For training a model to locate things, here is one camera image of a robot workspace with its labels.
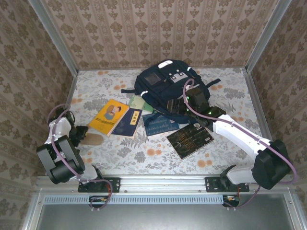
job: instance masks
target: aluminum frame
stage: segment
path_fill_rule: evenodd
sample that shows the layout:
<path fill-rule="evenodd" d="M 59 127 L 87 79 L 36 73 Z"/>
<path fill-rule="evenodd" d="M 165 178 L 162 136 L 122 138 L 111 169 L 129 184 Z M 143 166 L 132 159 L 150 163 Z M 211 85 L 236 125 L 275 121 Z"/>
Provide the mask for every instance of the aluminum frame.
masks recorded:
<path fill-rule="evenodd" d="M 125 195 L 234 195 L 236 193 L 207 193 L 205 177 L 209 175 L 106 175 L 106 177 L 120 177 L 121 196 Z M 250 184 L 250 191 L 244 194 L 253 194 L 258 185 Z M 295 230 L 306 230 L 306 218 L 301 204 L 292 185 L 277 184 L 273 189 L 260 189 L 259 194 L 283 194 Z M 35 230 L 47 195 L 107 195 L 106 193 L 78 193 L 78 182 L 67 182 L 54 185 L 47 176 L 40 176 L 36 182 L 34 195 L 25 218 L 23 230 Z"/>

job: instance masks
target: blue notebook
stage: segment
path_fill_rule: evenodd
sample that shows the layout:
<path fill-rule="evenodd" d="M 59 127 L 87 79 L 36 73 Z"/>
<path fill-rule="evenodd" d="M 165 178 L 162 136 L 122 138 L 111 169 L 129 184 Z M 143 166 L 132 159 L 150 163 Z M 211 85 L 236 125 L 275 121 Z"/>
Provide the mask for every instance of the blue notebook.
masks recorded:
<path fill-rule="evenodd" d="M 149 118 L 154 116 L 154 114 L 148 114 L 143 116 L 143 121 L 145 121 Z M 159 116 L 154 121 L 150 122 L 148 127 L 145 127 L 146 135 L 152 136 L 160 133 L 165 133 L 173 130 L 178 130 L 179 125 L 175 121 L 172 121 L 165 116 Z"/>
<path fill-rule="evenodd" d="M 130 108 L 115 127 L 112 134 L 133 139 L 141 117 L 141 113 L 141 109 Z"/>

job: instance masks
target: table surface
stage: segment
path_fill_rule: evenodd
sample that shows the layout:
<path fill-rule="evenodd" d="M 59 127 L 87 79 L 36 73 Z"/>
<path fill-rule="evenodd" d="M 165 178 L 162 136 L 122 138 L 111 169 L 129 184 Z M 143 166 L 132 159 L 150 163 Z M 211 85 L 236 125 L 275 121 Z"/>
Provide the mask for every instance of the table surface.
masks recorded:
<path fill-rule="evenodd" d="M 233 119 L 260 135 L 242 69 L 196 69 L 204 83 L 220 78 L 210 88 L 209 103 L 224 109 Z M 80 71 L 71 110 L 76 125 L 88 125 L 109 99 L 128 104 L 140 69 Z M 214 141 L 181 160 L 167 140 L 172 132 L 147 137 L 142 119 L 134 139 L 104 136 L 100 146 L 79 145 L 85 163 L 97 166 L 103 174 L 220 174 L 232 164 L 246 165 L 251 158 L 226 138 L 211 133 Z M 98 131 L 90 128 L 89 133 Z"/>

